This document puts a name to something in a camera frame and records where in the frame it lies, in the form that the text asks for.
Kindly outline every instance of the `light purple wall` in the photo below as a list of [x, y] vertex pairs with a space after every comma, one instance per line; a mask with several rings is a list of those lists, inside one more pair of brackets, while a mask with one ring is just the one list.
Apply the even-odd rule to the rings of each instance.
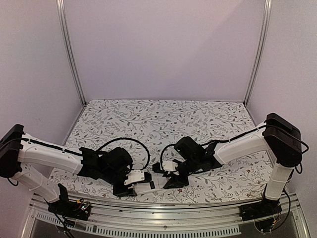
[[273, 1], [263, 58], [249, 109], [256, 122], [276, 112], [311, 147], [292, 185], [312, 237], [317, 237], [317, 2]]
[[[0, 137], [15, 123], [61, 144], [80, 111], [56, 1], [3, 0], [0, 8]], [[0, 236], [21, 234], [31, 192], [0, 178]]]
[[264, 0], [68, 0], [88, 100], [243, 101]]

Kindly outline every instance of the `robotic arm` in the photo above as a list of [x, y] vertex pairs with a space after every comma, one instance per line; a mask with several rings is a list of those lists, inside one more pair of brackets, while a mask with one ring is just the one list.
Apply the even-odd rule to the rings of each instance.
[[132, 170], [132, 162], [131, 156], [123, 148], [117, 147], [109, 152], [83, 147], [69, 149], [24, 133], [23, 126], [19, 124], [0, 140], [0, 177], [14, 179], [43, 197], [49, 211], [75, 219], [88, 219], [90, 203], [69, 201], [63, 185], [48, 180], [30, 163], [106, 181], [113, 185], [113, 194], [120, 197], [136, 196], [133, 184], [152, 179], [147, 172]]
[[271, 150], [276, 163], [261, 202], [240, 207], [242, 219], [251, 220], [281, 212], [279, 199], [294, 168], [302, 160], [302, 143], [300, 131], [296, 127], [277, 114], [269, 114], [266, 121], [255, 129], [229, 140], [213, 140], [207, 149], [190, 137], [183, 137], [174, 145], [174, 149], [185, 161], [154, 164], [153, 170], [170, 177], [163, 188], [184, 187], [189, 184], [188, 176], [191, 174], [219, 168], [242, 156]]

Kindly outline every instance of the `table surface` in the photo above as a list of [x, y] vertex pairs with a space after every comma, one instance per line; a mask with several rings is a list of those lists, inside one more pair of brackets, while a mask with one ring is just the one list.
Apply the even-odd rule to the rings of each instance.
[[[162, 149], [190, 136], [198, 143], [210, 139], [228, 139], [254, 128], [242, 103], [204, 101], [154, 101], [154, 100], [93, 100], [74, 127], [67, 147], [97, 149], [118, 137], [135, 138], [150, 150], [147, 170], [153, 178], [161, 175], [152, 172], [152, 164], [159, 161]], [[146, 162], [142, 147], [131, 141], [109, 145], [125, 148], [134, 160], [133, 168]], [[165, 160], [182, 158], [174, 149], [164, 155]], [[271, 173], [271, 162], [265, 151], [230, 162], [219, 169], [189, 177], [189, 186], [169, 189], [121, 199], [149, 203], [223, 203], [261, 198]], [[91, 178], [78, 177], [54, 169], [51, 180], [63, 184], [68, 191], [116, 198], [112, 187]]]

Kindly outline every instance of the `black cable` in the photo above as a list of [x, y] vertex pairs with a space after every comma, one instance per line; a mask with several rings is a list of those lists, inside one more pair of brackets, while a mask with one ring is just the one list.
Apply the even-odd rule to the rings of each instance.
[[62, 216], [64, 218], [64, 222], [69, 226], [75, 226], [75, 222], [66, 218], [66, 216]]
[[239, 135], [236, 135], [236, 136], [234, 136], [234, 137], [232, 137], [232, 138], [230, 138], [230, 139], [227, 139], [227, 140], [210, 140], [210, 141], [208, 141], [208, 142], [206, 142], [206, 143], [204, 143], [204, 144], [200, 144], [200, 145], [201, 145], [201, 146], [206, 146], [206, 145], [209, 145], [209, 144], [211, 144], [211, 143], [216, 143], [216, 142], [217, 142], [217, 143], [227, 143], [227, 142], [229, 142], [229, 141], [231, 141], [231, 140], [236, 140], [236, 139], [238, 139], [238, 138], [240, 138], [240, 137], [242, 137], [242, 136], [244, 136], [244, 135], [246, 135], [246, 134], [249, 134], [249, 133], [251, 133], [251, 132], [257, 131], [257, 130], [262, 129], [262, 128], [264, 128], [264, 127], [266, 127], [266, 125], [261, 125], [260, 127], [256, 127], [256, 128], [254, 128], [254, 129], [252, 129], [252, 130], [243, 132], [243, 133], [241, 133], [241, 134], [239, 134]]
[[57, 217], [57, 219], [60, 221], [60, 223], [63, 225], [65, 235], [67, 235], [67, 237], [69, 237], [69, 238], [75, 238], [75, 237], [73, 236], [73, 234], [70, 232], [70, 229], [67, 228], [67, 226], [65, 225], [65, 222], [63, 222], [63, 221], [61, 220], [61, 218], [57, 215], [57, 213], [55, 212], [55, 209], [54, 209], [53, 207], [51, 207], [51, 205], [50, 205], [47, 201], [46, 201], [46, 203], [47, 203], [47, 205], [51, 208], [51, 210], [53, 211], [53, 213], [54, 213], [54, 215]]
[[111, 144], [111, 143], [113, 143], [113, 142], [115, 142], [115, 141], [119, 141], [119, 140], [131, 140], [131, 141], [134, 141], [134, 142], [138, 143], [139, 145], [141, 145], [141, 146], [145, 149], [145, 151], [146, 151], [147, 154], [148, 154], [148, 160], [147, 160], [147, 163], [143, 166], [143, 168], [141, 168], [141, 170], [146, 169], [146, 167], [147, 167], [147, 166], [149, 165], [149, 163], [150, 163], [150, 152], [149, 152], [148, 148], [147, 148], [142, 142], [140, 142], [140, 141], [138, 141], [138, 140], [136, 140], [136, 139], [128, 138], [128, 137], [116, 138], [116, 139], [110, 140], [110, 141], [108, 141], [107, 143], [103, 144], [101, 147], [99, 147], [99, 148], [96, 150], [96, 152], [98, 153], [98, 151], [102, 150], [102, 149], [105, 148], [107, 145], [109, 145], [109, 144]]
[[303, 165], [302, 163], [299, 163], [299, 166], [301, 167], [301, 170], [299, 171], [297, 167], [295, 167], [296, 172], [300, 175], [303, 172]]
[[166, 145], [166, 146], [164, 147], [164, 149], [162, 150], [161, 154], [160, 154], [160, 157], [159, 157], [160, 168], [161, 168], [163, 171], [165, 171], [165, 170], [163, 169], [163, 154], [164, 154], [165, 150], [167, 150], [169, 147], [174, 146], [174, 145], [175, 145], [175, 144]]
[[19, 185], [19, 181], [17, 181], [16, 184], [14, 184], [14, 183], [12, 183], [12, 181], [11, 181], [9, 178], [7, 178], [7, 179], [8, 179], [9, 183], [10, 183], [12, 186], [17, 187], [17, 186]]
[[77, 155], [77, 156], [83, 156], [83, 154], [81, 154], [81, 153], [77, 153], [75, 151], [71, 151], [71, 150], [68, 150], [68, 149], [63, 149], [63, 148], [61, 148], [59, 146], [50, 145], [50, 144], [47, 144], [47, 143], [44, 143], [44, 142], [41, 142], [41, 141], [38, 141], [38, 140], [33, 140], [33, 139], [28, 140], [27, 139], [26, 141], [34, 143], [34, 144], [38, 144], [38, 145], [43, 145], [45, 147], [49, 147], [49, 148], [52, 148], [52, 149], [60, 150], [60, 151], [63, 151], [63, 152], [69, 153], [69, 154], [73, 154], [73, 155]]
[[281, 224], [279, 224], [277, 227], [274, 227], [274, 228], [272, 229], [272, 231], [275, 231], [275, 230], [277, 230], [278, 228], [280, 228], [280, 227], [286, 222], [286, 220], [287, 220], [287, 218], [288, 218], [288, 216], [289, 216], [289, 214], [290, 214], [290, 212], [291, 212], [291, 198], [289, 197], [289, 195], [288, 195], [288, 193], [286, 192], [285, 189], [283, 189], [283, 191], [284, 191], [284, 193], [286, 194], [286, 196], [287, 196], [287, 198], [288, 198], [288, 212], [287, 212], [287, 214], [286, 214], [286, 217], [285, 217], [284, 221], [283, 221]]

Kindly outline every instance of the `metal rail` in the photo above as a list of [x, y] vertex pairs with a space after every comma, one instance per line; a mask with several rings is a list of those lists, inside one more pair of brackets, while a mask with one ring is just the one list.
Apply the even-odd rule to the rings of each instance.
[[246, 92], [246, 95], [244, 97], [243, 104], [247, 107], [249, 102], [250, 102], [250, 97], [254, 88], [254, 84], [256, 81], [256, 77], [259, 71], [260, 67], [260, 62], [264, 50], [264, 45], [265, 45], [265, 40], [266, 40], [266, 35], [267, 35], [267, 30], [268, 30], [268, 23], [269, 23], [269, 18], [271, 14], [271, 6], [272, 6], [272, 0], [265, 0], [265, 5], [264, 5], [264, 13], [263, 13], [263, 21], [262, 21], [262, 27], [261, 27], [261, 33], [260, 33], [260, 40], [259, 40], [259, 45], [258, 45], [258, 50], [256, 54], [256, 58], [253, 64], [252, 68], [252, 73], [248, 85], [248, 89]]
[[57, 3], [59, 22], [60, 22], [61, 31], [63, 34], [63, 39], [64, 39], [64, 43], [65, 43], [65, 48], [66, 48], [66, 52], [67, 52], [67, 58], [69, 61], [70, 70], [71, 70], [71, 73], [73, 76], [73, 80], [74, 80], [75, 87], [76, 87], [76, 90], [78, 93], [78, 97], [80, 99], [81, 104], [84, 106], [84, 105], [86, 105], [87, 102], [85, 99], [83, 88], [82, 88], [80, 80], [79, 80], [73, 50], [72, 50], [72, 47], [70, 44], [69, 32], [68, 32], [67, 21], [66, 21], [66, 13], [65, 13], [65, 7], [64, 7], [64, 0], [56, 0], [56, 3]]
[[[76, 220], [75, 231], [106, 237], [135, 238], [203, 238], [229, 237], [240, 234], [239, 225], [243, 222], [239, 216], [239, 206], [256, 202], [247, 201], [225, 204], [151, 204], [85, 196], [70, 193], [71, 200], [89, 199], [92, 203], [88, 221]], [[295, 194], [291, 194], [292, 211], [300, 208]], [[288, 199], [280, 199], [283, 212], [287, 213]], [[29, 238], [34, 220], [38, 219], [61, 226], [54, 215], [47, 211], [46, 202], [34, 195], [30, 203], [30, 217], [24, 229], [23, 238]]]

